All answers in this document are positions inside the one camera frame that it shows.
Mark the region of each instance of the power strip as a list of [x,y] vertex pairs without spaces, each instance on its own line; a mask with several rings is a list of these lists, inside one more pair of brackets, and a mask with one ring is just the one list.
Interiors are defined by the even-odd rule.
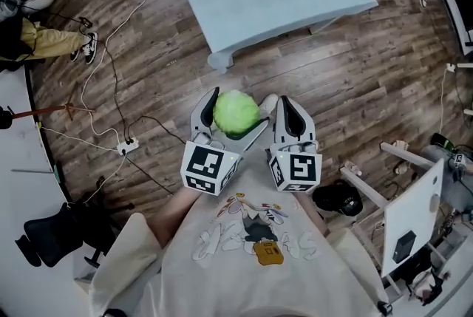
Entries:
[[138,139],[136,137],[133,137],[130,143],[120,143],[120,145],[117,146],[117,150],[120,153],[120,155],[128,154],[129,152],[138,149],[140,147],[140,143],[138,142]]

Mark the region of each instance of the floor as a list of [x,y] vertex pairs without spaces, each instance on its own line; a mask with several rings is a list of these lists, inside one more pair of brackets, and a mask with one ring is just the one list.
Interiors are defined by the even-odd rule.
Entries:
[[[105,39],[142,0],[58,0],[53,8],[65,16],[86,16]],[[379,6],[343,18],[311,36],[298,30],[238,53],[235,66],[219,75],[207,64],[209,48],[187,0],[148,0],[109,42],[118,75],[117,102],[127,124],[141,115],[159,119],[182,139],[189,137],[189,113],[210,89],[239,89],[260,101],[275,92],[289,95],[313,116],[324,162],[323,184],[338,178],[345,160],[357,163],[364,179],[391,197],[391,181],[405,187],[412,172],[395,176],[397,161],[380,152],[379,143],[397,139],[413,151],[429,142],[439,129],[440,85],[446,62],[458,58],[454,31],[441,0],[421,10],[418,0],[378,0]],[[59,17],[51,27],[76,30],[78,24]],[[97,65],[103,47],[100,46]],[[84,60],[71,63],[67,56],[47,61],[33,71],[37,107],[63,103],[74,85],[83,85],[93,67]],[[471,75],[457,76],[464,103],[471,97],[466,83]],[[80,104],[81,87],[72,101]],[[95,129],[114,127],[123,140],[123,125],[114,103],[115,79],[108,55],[91,77],[84,93],[88,106],[97,109]],[[454,143],[467,143],[469,130],[455,91],[455,77],[445,82],[442,133]],[[55,112],[44,126],[107,148],[117,145],[113,132],[95,136],[84,112],[70,121]],[[180,162],[184,145],[166,134],[153,120],[132,127],[140,149],[130,158],[170,191],[181,184]],[[73,198],[91,191],[99,176],[108,177],[122,162],[111,151],[47,132],[52,153],[64,167]],[[135,204],[135,211],[153,214],[168,193],[145,174],[125,162],[104,186],[106,204]],[[374,206],[365,203],[359,219]]]

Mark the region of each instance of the printed graphic on shirt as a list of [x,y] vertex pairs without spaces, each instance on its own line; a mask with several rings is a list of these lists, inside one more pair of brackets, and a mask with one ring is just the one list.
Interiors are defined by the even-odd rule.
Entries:
[[284,262],[284,250],[294,259],[302,256],[310,261],[316,258],[316,242],[312,232],[306,231],[297,239],[281,230],[288,215],[279,205],[254,205],[245,198],[245,194],[238,193],[226,200],[217,219],[226,213],[239,219],[202,232],[200,243],[192,254],[194,261],[210,260],[218,247],[223,252],[243,248],[246,253],[256,256],[258,263],[263,266],[281,265]]
[[[225,212],[229,214],[240,214],[242,216],[243,228],[247,234],[246,242],[253,242],[252,252],[258,257],[258,262],[263,265],[280,265],[284,256],[277,245],[278,237],[271,228],[272,224],[281,225],[287,218],[281,207],[277,204],[262,203],[254,205],[244,199],[245,194],[236,194],[229,197],[217,217]],[[249,211],[258,212],[256,216],[250,216]]]

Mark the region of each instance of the white stand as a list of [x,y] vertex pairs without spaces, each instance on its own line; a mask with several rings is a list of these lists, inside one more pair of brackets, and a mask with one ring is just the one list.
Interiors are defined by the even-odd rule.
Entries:
[[397,263],[394,262],[392,258],[397,241],[404,234],[409,231],[416,234],[412,246],[412,253],[416,253],[422,246],[427,244],[429,248],[439,256],[440,260],[445,260],[445,258],[429,244],[436,215],[430,211],[429,206],[431,198],[440,196],[443,160],[440,160],[439,163],[436,164],[410,151],[400,149],[388,143],[382,143],[381,150],[427,170],[427,173],[423,175],[422,178],[409,187],[406,194],[401,195],[401,197],[397,198],[394,202],[388,201],[348,168],[343,167],[340,169],[340,172],[349,183],[353,184],[360,192],[365,194],[384,211],[386,227],[384,234],[384,254],[382,257],[359,225],[354,224],[353,230],[375,261],[381,266],[381,276],[385,277],[395,291],[400,294],[399,288],[395,286],[389,273],[407,260],[407,258],[405,258]]

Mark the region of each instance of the white panel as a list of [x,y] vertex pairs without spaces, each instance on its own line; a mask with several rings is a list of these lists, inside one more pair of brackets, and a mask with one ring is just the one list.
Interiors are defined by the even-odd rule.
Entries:
[[437,211],[430,211],[430,200],[434,194],[440,196],[442,177],[443,159],[386,207],[381,276],[393,272],[406,261],[396,264],[392,260],[398,239],[404,234],[413,231],[416,235],[411,255],[430,240],[437,216]]

